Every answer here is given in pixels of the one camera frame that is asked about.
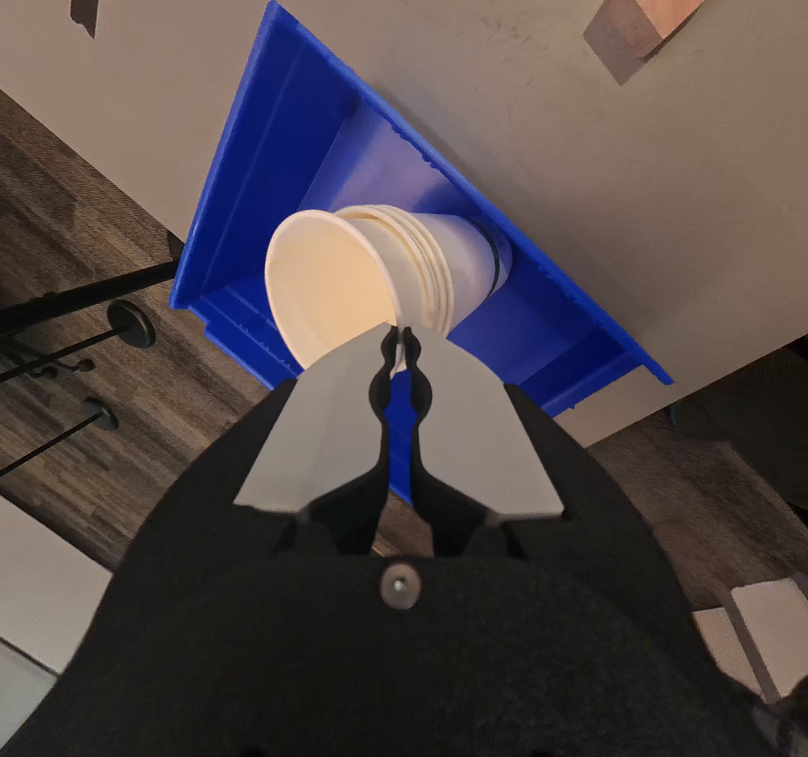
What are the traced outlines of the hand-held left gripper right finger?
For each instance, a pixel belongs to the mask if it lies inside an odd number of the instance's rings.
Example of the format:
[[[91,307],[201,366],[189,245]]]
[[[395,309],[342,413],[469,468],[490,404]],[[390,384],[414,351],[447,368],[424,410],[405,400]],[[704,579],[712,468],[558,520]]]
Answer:
[[[412,499],[430,478],[498,521],[548,520],[564,505],[503,381],[470,352],[423,326],[405,331]]]

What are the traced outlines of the blue plastic bin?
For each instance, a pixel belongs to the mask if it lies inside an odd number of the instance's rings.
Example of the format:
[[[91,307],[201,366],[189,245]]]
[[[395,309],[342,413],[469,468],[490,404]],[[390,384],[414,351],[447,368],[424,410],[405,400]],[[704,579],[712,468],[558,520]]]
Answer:
[[[637,368],[672,377],[498,206],[276,1],[268,3],[207,173],[169,304],[269,389],[302,372],[270,308],[273,232],[301,209],[390,205],[469,219],[510,274],[449,334],[549,416]]]

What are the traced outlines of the black tripod stand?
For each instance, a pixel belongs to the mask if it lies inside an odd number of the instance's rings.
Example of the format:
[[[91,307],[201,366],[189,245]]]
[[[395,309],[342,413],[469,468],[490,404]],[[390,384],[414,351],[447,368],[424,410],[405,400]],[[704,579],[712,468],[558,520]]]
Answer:
[[[72,356],[112,338],[117,338],[126,346],[137,350],[145,350],[155,345],[157,337],[153,323],[132,302],[122,299],[113,300],[107,307],[106,319],[109,328],[103,333],[93,335],[51,354],[36,356],[30,360],[20,360],[14,368],[2,373],[1,383],[5,384],[18,377],[32,375],[34,372],[40,373],[48,368],[53,369],[54,366],[69,369],[71,372],[88,372],[86,359],[70,366],[63,364],[62,360],[66,356]],[[82,403],[82,412],[83,420],[73,427],[64,430],[53,439],[4,466],[1,469],[1,478],[5,478],[16,469],[28,464],[86,428],[96,427],[104,431],[115,431],[120,427],[120,421],[115,412],[99,398],[85,398]]]

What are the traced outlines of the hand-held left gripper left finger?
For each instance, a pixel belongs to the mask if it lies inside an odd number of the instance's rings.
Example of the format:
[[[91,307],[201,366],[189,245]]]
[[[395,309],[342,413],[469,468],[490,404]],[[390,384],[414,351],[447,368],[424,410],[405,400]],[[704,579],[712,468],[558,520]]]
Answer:
[[[234,503],[311,516],[376,516],[389,491],[395,327],[373,327],[296,380]]]

